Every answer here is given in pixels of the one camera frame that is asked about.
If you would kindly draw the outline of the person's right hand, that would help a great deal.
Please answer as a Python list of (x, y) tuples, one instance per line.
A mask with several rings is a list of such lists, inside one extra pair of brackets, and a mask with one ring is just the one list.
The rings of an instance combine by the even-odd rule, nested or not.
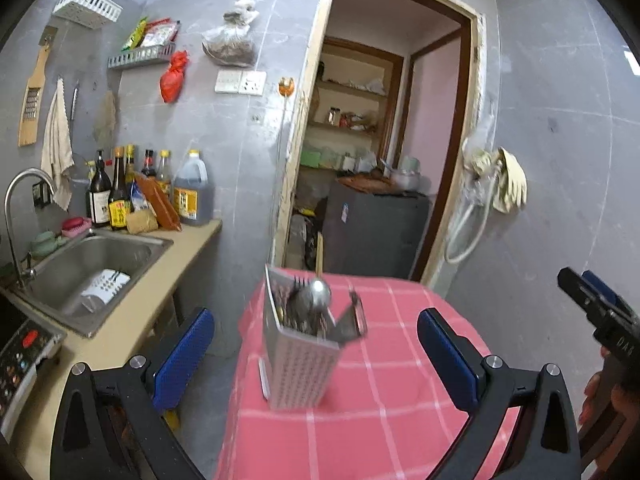
[(578, 418), (582, 466), (609, 470), (639, 426), (639, 367), (601, 348), (603, 368), (585, 386)]

